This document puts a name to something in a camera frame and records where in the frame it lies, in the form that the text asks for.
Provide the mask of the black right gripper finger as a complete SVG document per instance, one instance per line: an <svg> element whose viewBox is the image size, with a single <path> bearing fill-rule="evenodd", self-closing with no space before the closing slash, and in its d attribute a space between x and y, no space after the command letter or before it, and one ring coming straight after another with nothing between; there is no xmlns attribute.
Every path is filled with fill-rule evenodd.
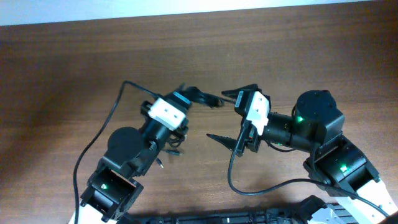
<svg viewBox="0 0 398 224"><path fill-rule="evenodd" d="M238 141L236 139L230 138L230 137L225 137L225 136L219 136L215 134L210 134L208 133L207 136L216 142L220 143L230 151L237 150L236 146L238 145Z"/></svg>
<svg viewBox="0 0 398 224"><path fill-rule="evenodd" d="M259 89L258 85L253 83L253 84L246 85L246 86L234 89L234 90L222 91L221 94L228 98L237 98L240 91L258 91L258 89Z"/></svg>

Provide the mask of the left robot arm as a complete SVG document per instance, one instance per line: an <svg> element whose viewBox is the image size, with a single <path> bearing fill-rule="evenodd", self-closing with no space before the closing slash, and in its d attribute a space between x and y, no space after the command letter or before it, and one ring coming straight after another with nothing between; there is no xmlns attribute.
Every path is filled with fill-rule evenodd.
<svg viewBox="0 0 398 224"><path fill-rule="evenodd" d="M70 223L117 223L143 190L135 180L146 175L166 145L179 146L188 131L186 118L192 102L158 98L141 104L145 122L139 129L115 130L107 150L87 181L82 194L75 194Z"/></svg>

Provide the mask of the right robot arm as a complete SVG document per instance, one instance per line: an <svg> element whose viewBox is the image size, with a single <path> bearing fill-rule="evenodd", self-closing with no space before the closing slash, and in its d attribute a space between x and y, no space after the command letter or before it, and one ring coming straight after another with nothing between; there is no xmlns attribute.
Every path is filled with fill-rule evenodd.
<svg viewBox="0 0 398 224"><path fill-rule="evenodd" d="M308 172L306 183L317 185L333 197L358 223L390 223L397 220L397 205L387 191L379 172L364 152L343 134L344 114L328 90L302 93L290 115L271 110L271 99L256 85L222 94L235 100L234 110L242 117L238 138L210 134L209 138L231 151L227 179L232 191L240 195L264 195L285 185L287 180L265 190L244 192L233 185L235 157L245 149L259 150L261 142L284 152L303 151Z"/></svg>

